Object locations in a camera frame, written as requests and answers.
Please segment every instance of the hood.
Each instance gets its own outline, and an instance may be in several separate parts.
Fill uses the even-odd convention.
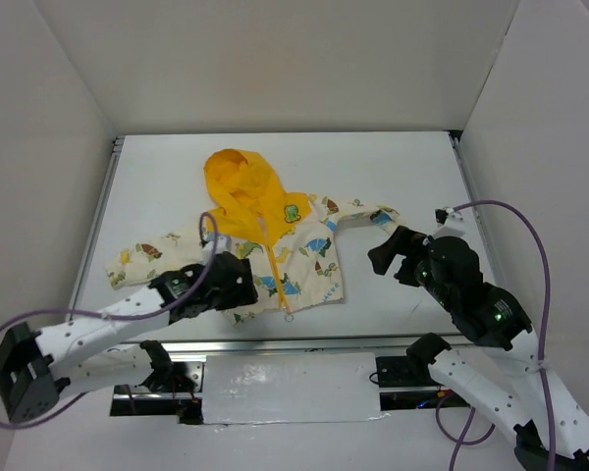
[[[230,236],[272,246],[311,212],[307,195],[285,192],[257,152],[221,150],[207,159],[204,171],[209,194],[220,206],[211,213]]]

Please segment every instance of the garment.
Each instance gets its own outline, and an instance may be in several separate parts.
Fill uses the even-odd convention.
[[[267,309],[299,309],[343,298],[334,232],[340,221],[368,218],[392,234],[400,222],[394,209],[328,196],[285,192],[270,165],[256,152],[225,149],[205,163],[209,194],[219,208],[221,240],[250,261],[259,299],[226,311],[243,322]],[[213,240],[211,223],[205,228]],[[204,262],[196,224],[189,224],[122,250],[107,267],[113,288],[145,283],[166,270]]]

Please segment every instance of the yellow fabric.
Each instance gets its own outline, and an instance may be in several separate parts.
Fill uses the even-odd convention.
[[[204,171],[209,194],[220,205],[210,212],[223,234],[272,247],[311,212],[307,195],[286,193],[257,152],[221,150],[207,159]]]

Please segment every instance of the green logo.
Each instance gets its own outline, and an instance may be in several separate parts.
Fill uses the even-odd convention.
[[[298,214],[298,207],[294,204],[284,206],[284,214],[286,214],[287,223],[295,223],[301,220],[301,216]]]

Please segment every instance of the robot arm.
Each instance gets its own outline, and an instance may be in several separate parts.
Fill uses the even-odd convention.
[[[156,391],[173,373],[176,377],[183,373],[173,372],[170,356],[157,341],[129,348],[118,344],[210,309],[231,309],[257,301],[248,260],[223,252],[215,256],[194,294],[181,304],[177,302],[203,268],[194,264],[166,272],[147,287],[98,311],[100,318],[77,318],[38,331],[32,331],[27,323],[9,329],[0,344],[0,395],[9,420],[33,420],[62,398],[112,385],[141,384]],[[148,316],[157,310],[162,313]],[[142,319],[131,319],[140,314]]]
[[[589,469],[575,467],[588,464],[589,416],[556,371],[539,364],[537,335],[516,298],[483,281],[478,255],[459,238],[460,216],[447,210],[436,214],[442,226],[433,235],[399,227],[387,242],[369,251],[373,270],[384,275],[395,255],[403,255],[395,278],[402,285],[424,287],[451,314],[458,330],[494,360],[514,394],[474,371],[434,334],[414,344],[408,356],[422,372],[489,418],[516,444],[515,454],[526,469],[545,469],[547,462],[549,428],[539,374],[544,368],[554,406],[558,463],[563,466],[558,469]]]

